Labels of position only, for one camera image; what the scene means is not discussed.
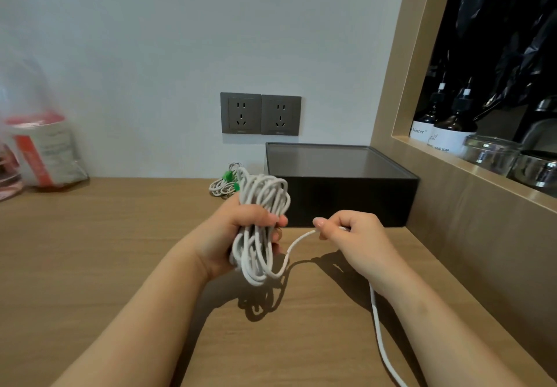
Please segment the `gray box top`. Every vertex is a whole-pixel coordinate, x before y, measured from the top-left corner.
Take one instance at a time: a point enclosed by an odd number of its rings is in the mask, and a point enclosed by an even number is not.
[[[274,176],[417,179],[368,146],[267,143],[266,158]]]

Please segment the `electrical outlet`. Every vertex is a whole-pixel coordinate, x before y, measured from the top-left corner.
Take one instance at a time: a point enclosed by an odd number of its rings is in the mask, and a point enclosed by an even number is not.
[[[260,134],[261,95],[222,92],[220,123],[224,134]]]
[[[302,97],[291,95],[261,96],[261,133],[298,135]]]

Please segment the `white cord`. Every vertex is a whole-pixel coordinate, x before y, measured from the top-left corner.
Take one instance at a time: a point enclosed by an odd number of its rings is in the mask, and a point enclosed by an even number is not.
[[[232,176],[236,179],[236,171],[238,168],[242,167],[242,163],[232,163],[228,166],[228,171],[232,172]],[[215,180],[209,185],[209,192],[214,197],[231,197],[234,195],[234,180],[228,182],[223,178]]]
[[[275,215],[286,213],[290,206],[290,196],[287,192],[288,183],[286,180],[277,179],[274,176],[265,174],[255,176],[249,174],[243,167],[236,169],[236,175],[240,185],[240,204],[258,204]],[[278,272],[274,273],[272,271],[273,250],[271,241],[273,229],[274,227],[241,227],[232,243],[230,263],[236,267],[236,270],[242,271],[250,285],[260,286],[268,277],[281,278],[288,265],[290,252],[302,239],[316,233],[315,230],[311,230],[298,237],[286,251],[282,267]],[[375,325],[375,334],[381,358],[398,385],[400,387],[408,387],[394,370],[386,355],[379,325],[379,313],[375,303],[375,292],[371,284],[369,284],[369,293],[372,299],[373,323]]]

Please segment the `white label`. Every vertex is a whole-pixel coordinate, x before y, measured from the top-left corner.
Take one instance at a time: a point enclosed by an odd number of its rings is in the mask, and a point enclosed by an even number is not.
[[[70,127],[66,121],[46,125],[8,126],[17,151],[20,172],[31,186],[63,186],[87,179],[78,163]]]
[[[464,139],[473,134],[475,132],[458,132],[456,130],[433,127],[427,144],[436,150],[460,156],[464,150]]]
[[[412,129],[410,130],[410,137],[412,139],[417,139],[421,142],[428,142],[429,136],[431,135],[431,129],[433,128],[433,123],[423,123],[414,120],[412,123]]]

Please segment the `wooden countertop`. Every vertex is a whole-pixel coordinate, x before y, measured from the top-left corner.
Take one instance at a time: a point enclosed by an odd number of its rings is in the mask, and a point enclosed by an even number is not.
[[[94,179],[71,192],[0,203],[0,385],[53,382],[166,251],[220,205],[209,182]],[[285,229],[283,245],[305,232]],[[520,378],[557,385],[407,229],[388,234]],[[379,357],[366,280],[317,236],[293,251],[291,263],[282,284],[254,288],[232,272],[208,285],[173,385],[182,377],[188,386],[395,385]],[[385,300],[379,315],[395,369],[409,386],[425,385]]]

